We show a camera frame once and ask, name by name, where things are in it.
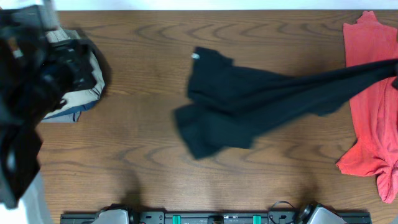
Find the black t-shirt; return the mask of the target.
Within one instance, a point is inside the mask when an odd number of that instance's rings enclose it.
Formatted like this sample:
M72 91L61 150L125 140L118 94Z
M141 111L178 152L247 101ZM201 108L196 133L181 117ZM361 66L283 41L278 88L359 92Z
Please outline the black t-shirt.
M231 58L203 47L192 59L191 103L175 110L175 121L196 159L227 147L248 149L258 136L303 115L333 113L397 70L392 59L291 77L235 66Z

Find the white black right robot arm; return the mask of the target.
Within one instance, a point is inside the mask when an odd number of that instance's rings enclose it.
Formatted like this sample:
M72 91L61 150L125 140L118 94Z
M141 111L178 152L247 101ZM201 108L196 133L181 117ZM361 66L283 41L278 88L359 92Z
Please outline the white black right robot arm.
M295 217L295 224L347 224L340 216L323 205L307 204Z

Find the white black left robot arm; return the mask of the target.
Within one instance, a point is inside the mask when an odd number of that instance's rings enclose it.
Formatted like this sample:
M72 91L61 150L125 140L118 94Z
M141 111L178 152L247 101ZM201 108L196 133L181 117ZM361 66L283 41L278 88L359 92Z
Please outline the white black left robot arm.
M37 125L63 108L69 92L96 85L92 46L51 42L58 30L51 1L22 1L1 11L1 222L51 223L37 156Z

